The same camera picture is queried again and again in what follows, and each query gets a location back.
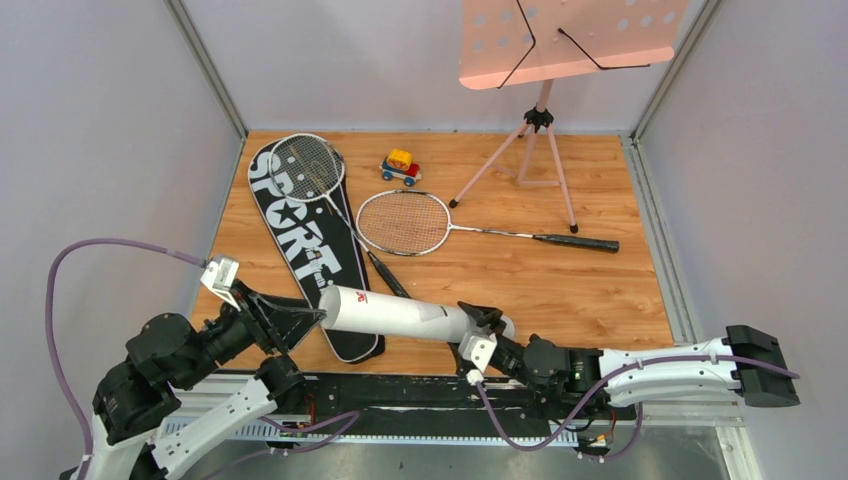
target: pink tripod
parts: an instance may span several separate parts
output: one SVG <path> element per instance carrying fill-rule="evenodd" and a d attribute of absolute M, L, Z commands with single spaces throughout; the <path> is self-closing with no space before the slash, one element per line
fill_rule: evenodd
<path fill-rule="evenodd" d="M 559 150 L 557 150 L 556 146 L 554 129 L 551 126 L 554 121 L 554 116 L 551 115 L 547 109 L 548 98 L 551 96 L 551 87 L 553 84 L 553 79 L 542 82 L 542 91 L 539 93 L 539 100 L 536 102 L 536 106 L 524 114 L 524 120 L 521 122 L 521 125 L 519 125 L 518 128 L 509 135 L 509 137 L 507 137 L 503 145 L 501 145 L 500 148 L 495 151 L 494 155 L 486 161 L 483 167 L 474 174 L 471 181 L 468 182 L 468 185 L 466 185 L 459 194 L 453 197 L 453 200 L 449 203 L 451 208 L 455 208 L 459 205 L 459 201 L 462 197 L 471 190 L 471 187 L 477 183 L 477 180 L 480 180 L 483 173 L 491 167 L 511 177 L 515 177 L 516 183 L 520 187 L 551 187 L 558 185 L 562 189 L 562 196 L 565 199 L 565 208 L 568 210 L 568 220 L 569 225 L 571 226 L 571 233 L 577 233 L 577 220 L 574 218 L 574 208 L 571 206 L 571 196 L 568 194 L 568 186 L 565 184 L 565 173 L 562 171 L 562 162 L 560 161 Z M 530 131 L 530 136 L 527 138 L 527 150 L 524 152 L 524 160 L 521 162 L 521 167 L 519 168 L 518 173 L 500 165 L 495 165 L 495 161 L 498 157 L 503 154 L 503 152 L 512 144 L 512 142 L 515 141 L 516 138 L 524 135 L 531 126 L 533 129 Z M 554 165 L 556 165 L 559 180 L 528 181 L 524 179 L 527 175 L 527 167 L 530 165 L 530 157 L 533 155 L 533 147 L 536 146 L 536 135 L 541 127 L 545 127 L 545 131 L 547 132 L 548 142 L 551 144 L 551 152 L 553 152 L 554 155 Z"/>

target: black racket grip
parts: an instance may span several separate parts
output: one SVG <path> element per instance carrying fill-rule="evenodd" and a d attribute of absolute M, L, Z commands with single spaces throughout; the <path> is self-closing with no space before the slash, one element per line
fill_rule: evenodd
<path fill-rule="evenodd" d="M 619 246 L 616 240 L 598 240 L 596 238 L 572 237 L 571 235 L 533 235 L 533 238 L 545 243 L 553 243 L 554 245 L 590 248 L 609 253 L 618 252 Z"/>
<path fill-rule="evenodd" d="M 380 274 L 380 277 L 386 282 L 386 285 L 392 289 L 392 293 L 398 297 L 412 298 L 408 293 L 406 293 L 406 290 L 403 289 L 403 286 L 397 278 L 392 275 L 392 271 L 389 270 L 389 267 L 387 267 L 385 263 L 381 262 L 380 259 L 371 252 L 368 252 L 368 258 L 371 259 L 371 262 L 374 264 L 374 268 L 377 269 L 377 273 Z"/>

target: racket bag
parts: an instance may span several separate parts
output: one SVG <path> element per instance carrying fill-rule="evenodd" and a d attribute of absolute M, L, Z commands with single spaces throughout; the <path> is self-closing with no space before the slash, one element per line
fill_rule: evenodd
<path fill-rule="evenodd" d="M 329 285 L 368 290 L 365 261 L 350 230 L 326 201 L 299 203 L 282 198 L 268 172 L 268 155 L 276 142 L 262 147 L 251 160 L 248 183 L 256 207 L 300 292 L 312 307 Z M 353 223 L 345 182 L 331 197 Z M 360 363 L 382 354 L 382 335 L 323 330 L 336 357 Z"/>

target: wood grain surface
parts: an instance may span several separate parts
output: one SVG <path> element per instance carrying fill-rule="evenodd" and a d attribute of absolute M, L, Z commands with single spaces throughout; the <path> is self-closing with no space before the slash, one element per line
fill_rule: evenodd
<path fill-rule="evenodd" d="M 263 224 L 247 183 L 247 168 L 264 145 L 287 132 L 252 132 L 247 140 L 213 247 L 241 262 L 238 277 L 254 290 L 300 297 L 275 241 Z M 380 178 L 379 165 L 392 148 L 411 152 L 421 165 L 416 188 L 445 203 L 459 192 L 506 138 L 493 134 L 320 133 L 344 155 L 348 196 L 354 209 L 375 193 L 404 188 Z M 562 346 L 647 349 L 672 345 L 671 332 L 648 252 L 624 154 L 612 136 L 559 136 L 558 146 L 574 202 L 580 236 L 621 242 L 617 254 L 560 247 L 522 238 L 454 231 L 435 252 L 422 257 L 377 255 L 413 298 L 455 305 L 457 300 L 496 306 L 516 324 L 516 340 L 536 333 Z M 518 140 L 498 162 L 518 168 L 526 140 Z M 547 142 L 539 141 L 528 180 L 556 179 Z M 457 225 L 526 233 L 569 234 L 558 187 L 520 188 L 490 169 L 451 211 Z M 370 262 L 374 291 L 391 292 Z M 220 300 L 201 289 L 192 324 L 214 319 Z M 330 351 L 316 329 L 293 352 L 302 370 L 438 374 L 452 373 L 447 346 L 400 337 L 387 339 L 386 353 L 347 365 Z M 256 347 L 228 368 L 256 368 Z"/>

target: badminton racket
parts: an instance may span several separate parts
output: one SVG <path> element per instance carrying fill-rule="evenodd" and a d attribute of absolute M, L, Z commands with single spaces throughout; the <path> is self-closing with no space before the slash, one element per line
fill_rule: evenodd
<path fill-rule="evenodd" d="M 613 240 L 571 235 L 534 235 L 454 225 L 448 207 L 441 200 L 417 190 L 390 190 L 369 198 L 359 207 L 356 228 L 362 238 L 375 248 L 405 256 L 425 255 L 436 250 L 445 243 L 451 230 L 532 238 L 553 245 L 610 253 L 618 251 L 618 242 Z"/>
<path fill-rule="evenodd" d="M 280 140 L 268 156 L 268 171 L 271 172 L 274 185 L 286 198 L 300 203 L 325 199 L 350 229 L 356 241 L 362 245 L 377 273 L 392 292 L 400 297 L 409 297 L 389 267 L 359 238 L 347 217 L 330 197 L 342 183 L 345 164 L 341 155 L 326 140 L 307 133 Z"/>

